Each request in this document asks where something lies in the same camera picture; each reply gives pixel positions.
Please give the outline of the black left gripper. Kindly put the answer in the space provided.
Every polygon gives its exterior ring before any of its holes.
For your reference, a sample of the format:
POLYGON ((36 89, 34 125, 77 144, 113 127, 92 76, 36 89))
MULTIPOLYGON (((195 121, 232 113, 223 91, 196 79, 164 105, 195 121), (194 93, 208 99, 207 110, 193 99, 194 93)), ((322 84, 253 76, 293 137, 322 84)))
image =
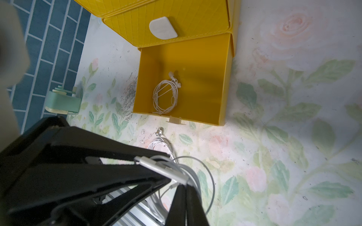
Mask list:
POLYGON ((141 165, 83 164, 169 155, 70 126, 37 122, 1 153, 1 200, 10 226, 112 226, 170 182, 141 165))

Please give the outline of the yellow drawer cabinet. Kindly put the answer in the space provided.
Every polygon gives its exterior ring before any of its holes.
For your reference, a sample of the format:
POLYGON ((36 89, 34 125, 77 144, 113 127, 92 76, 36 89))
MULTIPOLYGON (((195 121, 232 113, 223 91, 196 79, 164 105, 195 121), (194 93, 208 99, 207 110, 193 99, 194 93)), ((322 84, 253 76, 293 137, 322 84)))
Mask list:
POLYGON ((171 75, 181 84, 166 116, 223 126, 240 1, 79 1, 140 51, 133 112, 157 115, 153 92, 171 75))

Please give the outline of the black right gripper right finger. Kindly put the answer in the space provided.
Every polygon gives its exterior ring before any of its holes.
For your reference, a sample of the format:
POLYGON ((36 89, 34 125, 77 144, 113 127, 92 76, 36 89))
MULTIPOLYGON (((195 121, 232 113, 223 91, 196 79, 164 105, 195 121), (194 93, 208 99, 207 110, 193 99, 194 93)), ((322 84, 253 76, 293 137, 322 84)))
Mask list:
POLYGON ((188 226, 209 226, 197 190, 186 186, 186 214, 188 226))

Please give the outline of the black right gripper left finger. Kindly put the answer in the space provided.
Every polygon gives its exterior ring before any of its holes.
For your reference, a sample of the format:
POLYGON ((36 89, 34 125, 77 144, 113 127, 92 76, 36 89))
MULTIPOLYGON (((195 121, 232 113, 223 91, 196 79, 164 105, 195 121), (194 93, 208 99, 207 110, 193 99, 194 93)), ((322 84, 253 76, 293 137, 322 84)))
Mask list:
POLYGON ((165 226, 185 226, 186 224, 186 187, 179 185, 176 189, 165 226))

